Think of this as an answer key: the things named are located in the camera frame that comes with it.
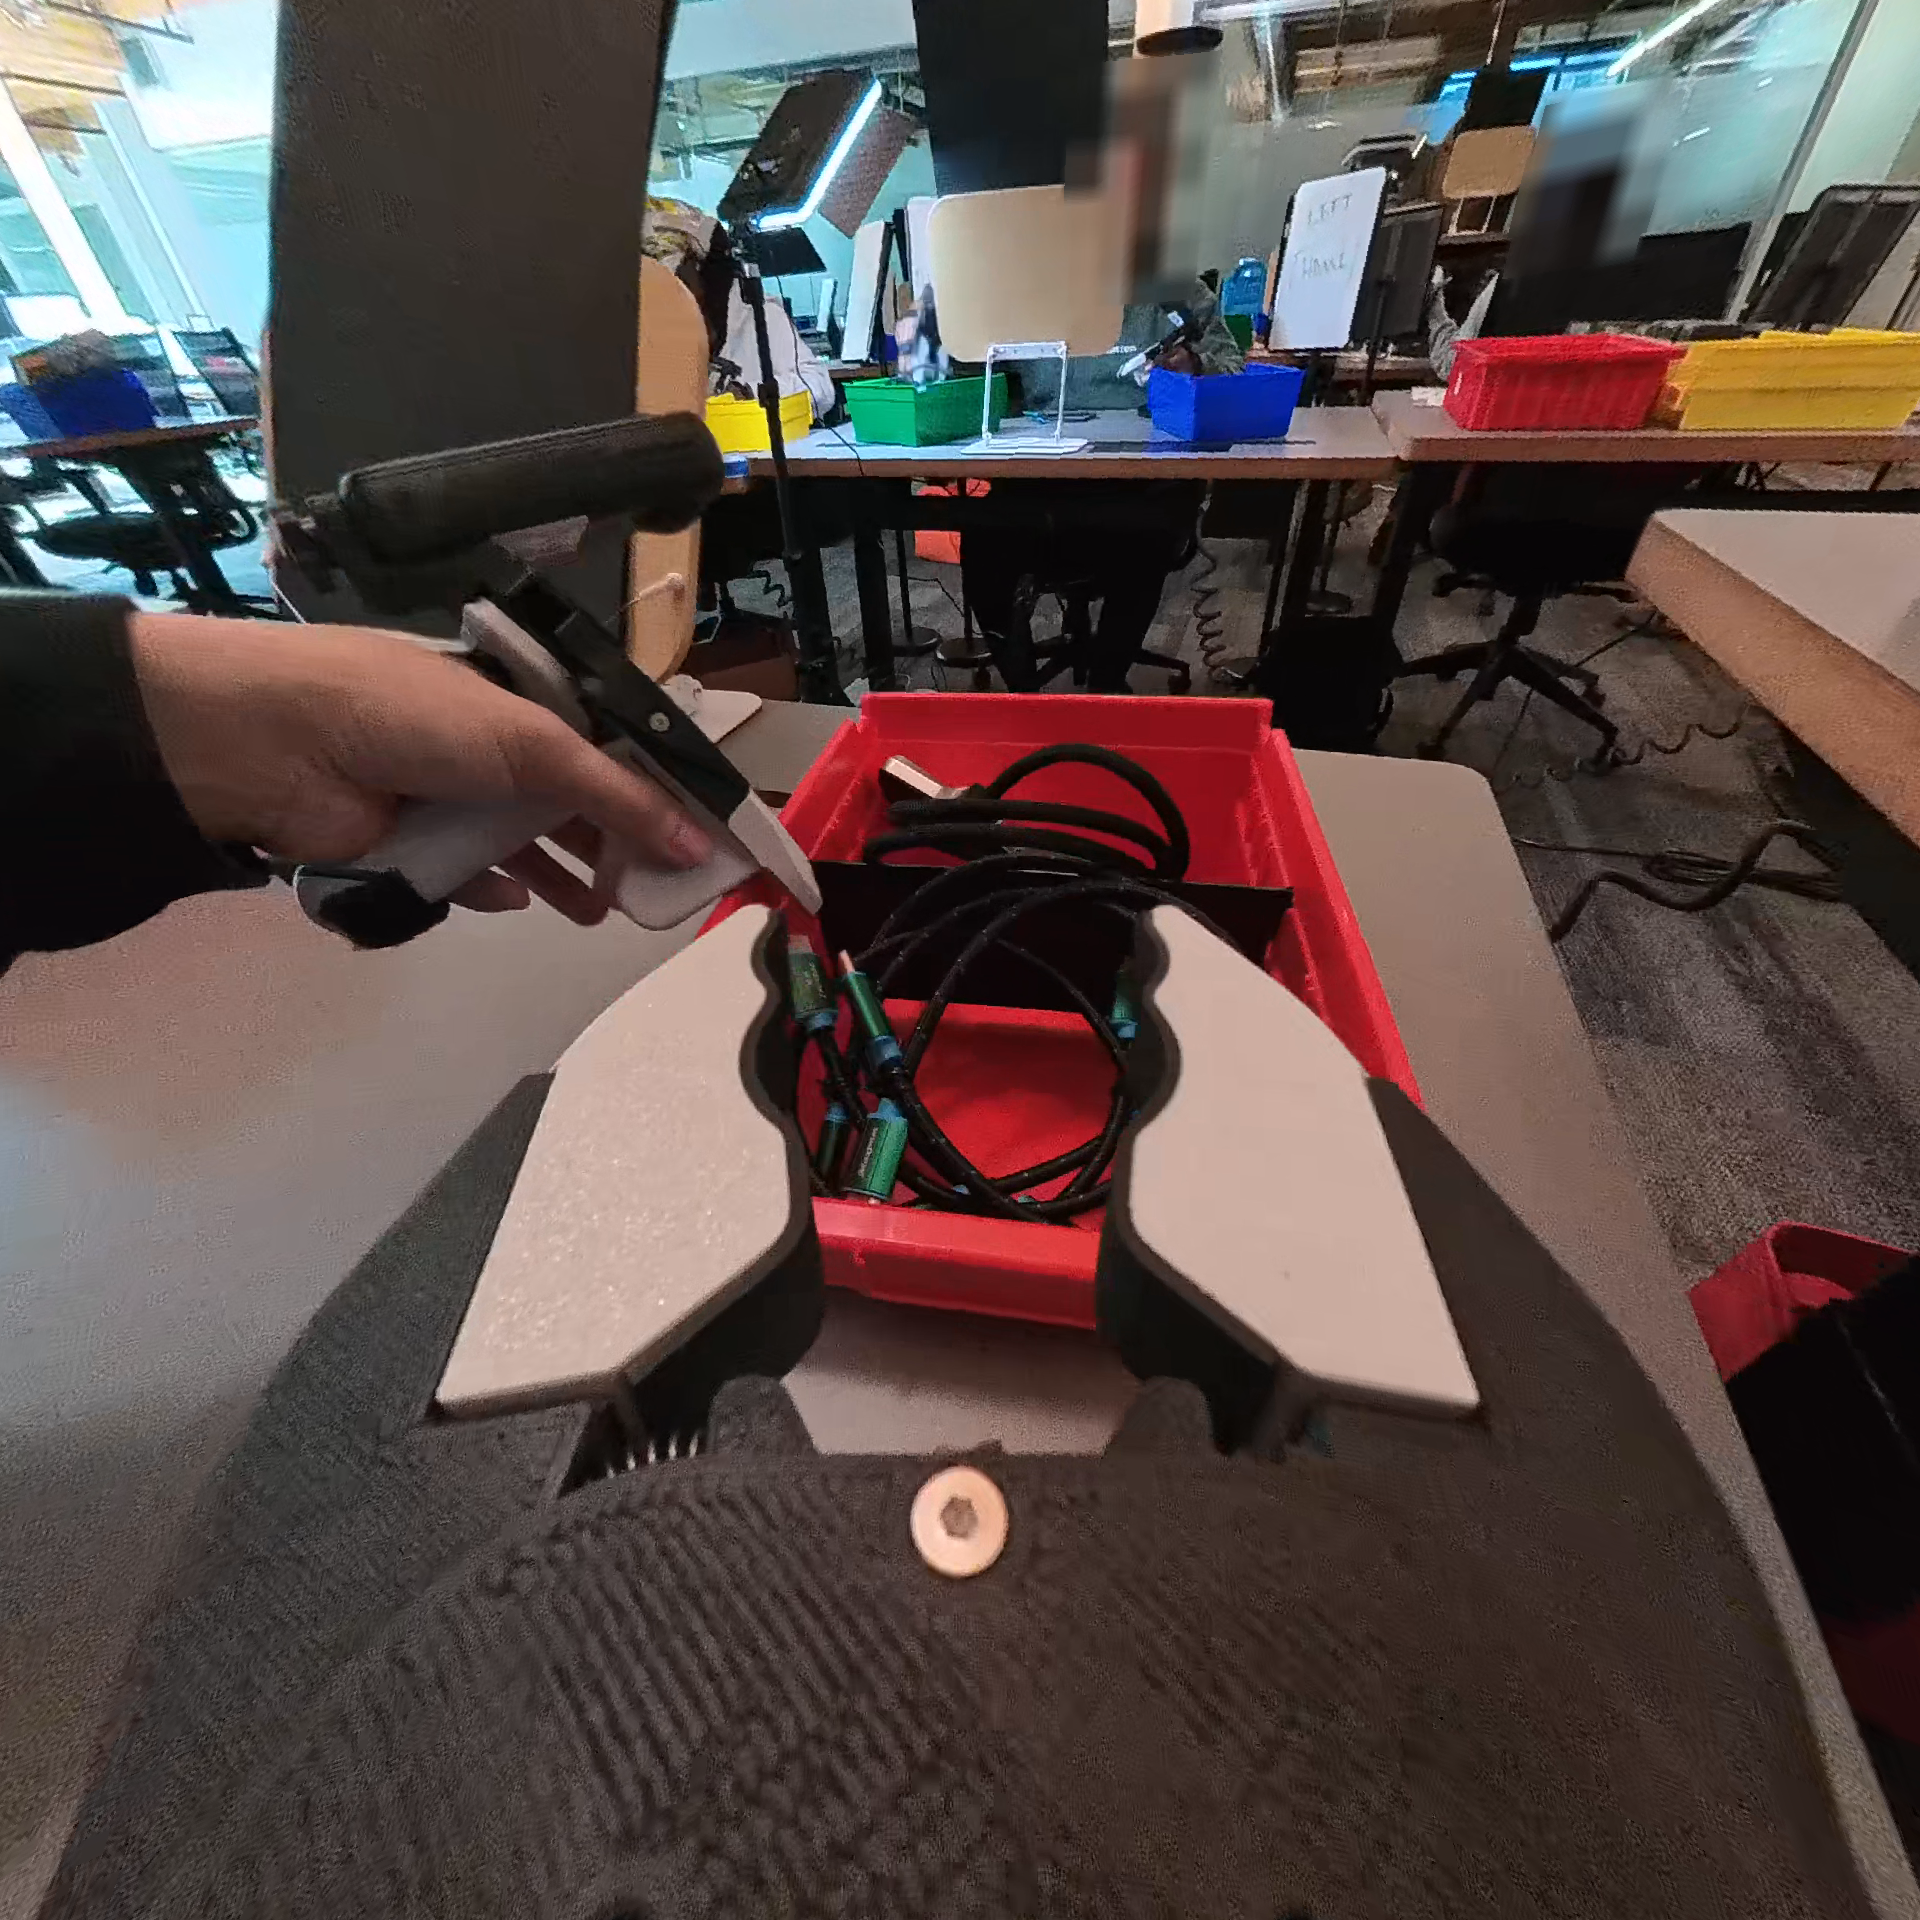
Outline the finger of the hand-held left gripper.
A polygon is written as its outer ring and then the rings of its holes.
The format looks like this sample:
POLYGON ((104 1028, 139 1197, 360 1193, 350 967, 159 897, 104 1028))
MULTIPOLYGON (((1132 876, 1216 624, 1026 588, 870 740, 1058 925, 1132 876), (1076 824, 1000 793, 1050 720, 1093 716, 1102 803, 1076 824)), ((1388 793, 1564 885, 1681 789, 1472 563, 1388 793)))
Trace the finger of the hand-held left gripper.
POLYGON ((715 904, 767 879, 799 910, 820 914, 825 894, 809 856, 756 791, 746 789, 733 807, 717 813, 715 844, 715 904))

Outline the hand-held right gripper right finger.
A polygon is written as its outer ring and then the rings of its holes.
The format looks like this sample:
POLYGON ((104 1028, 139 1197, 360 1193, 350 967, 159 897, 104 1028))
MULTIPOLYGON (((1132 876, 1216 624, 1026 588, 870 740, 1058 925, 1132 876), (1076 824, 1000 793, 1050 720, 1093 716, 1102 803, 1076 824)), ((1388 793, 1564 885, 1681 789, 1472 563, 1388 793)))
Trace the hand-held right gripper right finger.
POLYGON ((1199 1391, 1216 1447, 1482 1395, 1381 1115, 1392 1083, 1178 905, 1143 916, 1132 1108, 1099 1236, 1099 1332, 1199 1391))

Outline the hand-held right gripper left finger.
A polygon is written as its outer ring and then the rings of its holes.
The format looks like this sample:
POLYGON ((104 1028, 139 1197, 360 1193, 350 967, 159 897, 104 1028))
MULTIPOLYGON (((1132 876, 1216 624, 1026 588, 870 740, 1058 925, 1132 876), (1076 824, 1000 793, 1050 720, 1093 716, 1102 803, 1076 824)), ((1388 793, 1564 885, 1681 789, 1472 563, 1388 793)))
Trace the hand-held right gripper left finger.
POLYGON ((784 914, 749 904, 559 1057, 436 1387, 487 1420, 626 1399, 726 1325, 719 1376, 786 1373, 823 1260, 786 1089, 784 914))

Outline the red bin with black divider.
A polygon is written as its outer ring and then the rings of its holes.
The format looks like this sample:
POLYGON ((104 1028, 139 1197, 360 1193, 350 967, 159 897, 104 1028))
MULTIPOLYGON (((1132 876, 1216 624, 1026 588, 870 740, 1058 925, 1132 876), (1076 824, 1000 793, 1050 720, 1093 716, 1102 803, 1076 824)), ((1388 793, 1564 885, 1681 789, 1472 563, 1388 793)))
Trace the red bin with black divider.
MULTIPOLYGON (((986 785, 1022 755, 1097 745, 1143 765, 1188 828, 1176 892, 1297 995, 1367 1067, 1424 1101, 1381 970, 1311 800, 1303 760, 1265 701, 1091 694, 887 691, 848 707, 776 701, 731 740, 735 762, 823 871, 825 919, 806 934, 833 970, 870 947, 939 853, 863 853, 891 828, 883 768, 904 758, 942 788, 986 785)), ((1037 914, 1019 956, 969 972, 929 1043, 919 1083, 975 1163, 1006 1176, 1093 1143, 1118 1082, 1079 1010, 1114 1006, 1132 934, 1109 914, 1037 914)), ((887 1203, 814 1203, 829 1284, 877 1299, 1091 1330, 1100 1212, 1026 1224, 933 1212, 908 1188, 887 1203)))

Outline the wood edged desk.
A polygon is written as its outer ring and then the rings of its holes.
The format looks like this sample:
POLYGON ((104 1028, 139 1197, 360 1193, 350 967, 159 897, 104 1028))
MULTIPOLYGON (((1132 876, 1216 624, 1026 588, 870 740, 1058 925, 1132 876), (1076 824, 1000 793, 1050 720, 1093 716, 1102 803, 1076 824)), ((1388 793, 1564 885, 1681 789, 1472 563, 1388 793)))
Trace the wood edged desk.
POLYGON ((1429 390, 1388 392, 1371 409, 1404 468, 1485 466, 1854 466, 1914 468, 1917 425, 1899 427, 1538 427, 1476 429, 1429 390))
POLYGON ((1257 642, 1254 680, 1276 716, 1318 713, 1333 695, 1295 694, 1273 645, 1312 630, 1314 542, 1335 483, 1378 481, 1392 454, 1358 405, 1307 405, 1270 442, 1182 442, 1138 411, 1093 414, 1065 440, 1039 420, 967 444, 863 444, 851 425, 818 425, 784 446, 786 491, 770 454, 750 457, 701 527, 702 576, 720 602, 759 563, 781 563, 795 645, 796 695, 852 701, 831 618, 823 551, 851 545, 867 691, 904 691, 885 538, 903 554, 910 532, 963 540, 963 614, 984 656, 969 660, 975 689, 1128 694, 1147 663, 1188 694, 1185 656, 1147 640, 1176 573, 1206 557, 1204 535, 1266 540, 1275 560, 1257 642))

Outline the white board stand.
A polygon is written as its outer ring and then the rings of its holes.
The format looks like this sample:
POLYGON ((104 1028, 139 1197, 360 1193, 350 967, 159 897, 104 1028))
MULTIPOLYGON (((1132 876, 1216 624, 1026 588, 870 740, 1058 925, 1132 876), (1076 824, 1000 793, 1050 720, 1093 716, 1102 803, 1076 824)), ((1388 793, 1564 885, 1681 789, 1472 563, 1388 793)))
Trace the white board stand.
POLYGON ((659 688, 712 743, 729 740, 765 707, 765 698, 756 691, 705 684, 686 674, 661 682, 659 688))

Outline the black office chair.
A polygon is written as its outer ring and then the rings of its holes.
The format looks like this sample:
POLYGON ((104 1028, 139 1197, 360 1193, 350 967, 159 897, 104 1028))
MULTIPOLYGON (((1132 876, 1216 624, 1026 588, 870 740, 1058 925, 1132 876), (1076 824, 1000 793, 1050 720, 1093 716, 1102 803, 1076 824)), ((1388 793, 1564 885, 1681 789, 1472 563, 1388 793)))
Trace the black office chair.
POLYGON ((34 545, 62 562, 119 567, 141 594, 153 594, 167 578, 185 612, 282 618, 274 588, 234 588, 220 563, 222 551, 262 540, 260 516, 233 491, 216 462, 216 448, 243 434, 243 425, 201 421, 6 446, 5 460, 58 468, 67 479, 114 472, 141 503, 128 511, 94 508, 58 521, 28 517, 16 525, 15 511, 34 503, 5 477, 5 567, 13 582, 44 586, 26 555, 26 545, 34 545))
POLYGON ((1489 703, 1501 686, 1521 684, 1596 736, 1591 765, 1621 763, 1621 726, 1602 707, 1599 674, 1541 651, 1530 638, 1549 602, 1582 594, 1614 598, 1645 525, 1646 517, 1528 517, 1475 501, 1455 501, 1433 516, 1429 547, 1443 563, 1434 596, 1478 588, 1504 598, 1509 608, 1494 636, 1446 645, 1398 668, 1396 682, 1467 676, 1452 710, 1416 747, 1420 758, 1448 755, 1470 712, 1489 703))

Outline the yellow plastic bin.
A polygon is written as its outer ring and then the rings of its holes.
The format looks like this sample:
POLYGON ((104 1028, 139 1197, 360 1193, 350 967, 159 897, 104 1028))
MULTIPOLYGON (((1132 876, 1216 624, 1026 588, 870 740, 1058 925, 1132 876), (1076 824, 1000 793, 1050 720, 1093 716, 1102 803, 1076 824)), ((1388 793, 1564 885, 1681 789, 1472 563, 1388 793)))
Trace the yellow plastic bin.
MULTIPOLYGON (((715 394, 705 405, 705 421, 726 457, 768 454, 770 432, 759 395, 715 394)), ((781 440, 791 446, 814 429, 814 395, 806 387, 781 394, 781 440)))
POLYGON ((1899 429, 1919 407, 1919 334, 1764 329, 1695 341, 1670 368, 1650 423, 1676 429, 1899 429))

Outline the blue plastic bin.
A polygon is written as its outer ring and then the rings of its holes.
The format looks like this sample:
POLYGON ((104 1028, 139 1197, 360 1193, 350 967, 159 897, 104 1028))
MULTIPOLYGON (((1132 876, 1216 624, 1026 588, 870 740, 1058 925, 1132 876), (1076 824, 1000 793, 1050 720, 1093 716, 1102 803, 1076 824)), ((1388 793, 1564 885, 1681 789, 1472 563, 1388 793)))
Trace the blue plastic bin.
POLYGON ((1231 448, 1284 444, 1304 384, 1303 365, 1281 362, 1219 373, 1155 365, 1145 392, 1149 420, 1160 435, 1185 446, 1231 448))
POLYGON ((153 395, 122 365, 43 382, 5 382, 3 414, 34 444, 127 435, 160 423, 153 395))

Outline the green plastic bin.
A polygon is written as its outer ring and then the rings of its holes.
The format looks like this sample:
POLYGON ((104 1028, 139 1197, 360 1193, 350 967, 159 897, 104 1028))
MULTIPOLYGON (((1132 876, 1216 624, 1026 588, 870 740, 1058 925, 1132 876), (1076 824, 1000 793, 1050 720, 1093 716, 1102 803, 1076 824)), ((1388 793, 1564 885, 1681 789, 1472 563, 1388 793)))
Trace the green plastic bin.
POLYGON ((950 376, 916 385, 900 376, 851 380, 842 402, 856 446, 924 449, 975 444, 994 434, 1008 414, 1002 371, 950 376))

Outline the empty red bin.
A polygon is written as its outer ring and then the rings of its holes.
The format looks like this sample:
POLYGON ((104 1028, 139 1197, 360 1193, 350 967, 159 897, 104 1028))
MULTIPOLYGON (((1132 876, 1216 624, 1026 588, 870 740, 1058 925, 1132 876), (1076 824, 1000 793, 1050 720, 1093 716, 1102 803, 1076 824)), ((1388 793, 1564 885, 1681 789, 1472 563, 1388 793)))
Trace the empty red bin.
POLYGON ((1917 1254, 1784 1219, 1692 1314, 1848 1703, 1917 1745, 1917 1254))

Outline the black hanging panel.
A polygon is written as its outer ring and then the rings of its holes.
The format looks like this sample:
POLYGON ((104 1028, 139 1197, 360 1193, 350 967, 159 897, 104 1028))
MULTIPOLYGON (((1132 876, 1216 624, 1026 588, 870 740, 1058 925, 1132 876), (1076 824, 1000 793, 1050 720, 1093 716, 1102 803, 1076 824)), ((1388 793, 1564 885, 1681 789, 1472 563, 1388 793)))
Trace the black hanging panel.
POLYGON ((1099 181, 1105 1, 916 1, 915 29, 941 198, 1099 181))

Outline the white sign board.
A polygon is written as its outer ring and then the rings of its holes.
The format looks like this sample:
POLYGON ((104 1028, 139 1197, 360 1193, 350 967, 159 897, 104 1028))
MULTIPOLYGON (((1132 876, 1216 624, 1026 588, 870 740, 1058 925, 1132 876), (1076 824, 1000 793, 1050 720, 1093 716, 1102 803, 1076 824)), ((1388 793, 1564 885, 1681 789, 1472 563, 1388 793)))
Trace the white sign board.
POLYGON ((1388 170, 1368 165, 1303 181, 1269 312, 1266 346, 1278 353, 1348 346, 1381 228, 1388 170))

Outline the beige table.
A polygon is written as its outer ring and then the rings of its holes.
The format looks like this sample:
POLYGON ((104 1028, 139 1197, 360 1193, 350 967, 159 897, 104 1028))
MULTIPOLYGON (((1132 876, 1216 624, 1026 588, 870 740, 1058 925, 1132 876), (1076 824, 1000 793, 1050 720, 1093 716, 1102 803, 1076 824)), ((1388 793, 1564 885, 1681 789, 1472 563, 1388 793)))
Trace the beige table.
POLYGON ((1676 508, 1626 582, 1917 845, 1917 516, 1676 508))

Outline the red plastic basket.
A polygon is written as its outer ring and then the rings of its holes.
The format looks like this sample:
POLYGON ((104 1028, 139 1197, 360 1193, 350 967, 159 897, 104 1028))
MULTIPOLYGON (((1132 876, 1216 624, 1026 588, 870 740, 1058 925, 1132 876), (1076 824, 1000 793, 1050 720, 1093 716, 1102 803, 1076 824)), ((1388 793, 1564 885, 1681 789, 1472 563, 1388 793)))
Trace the red plastic basket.
POLYGON ((1472 432, 1641 429, 1684 355, 1616 331, 1475 338, 1455 346, 1443 405, 1472 432))

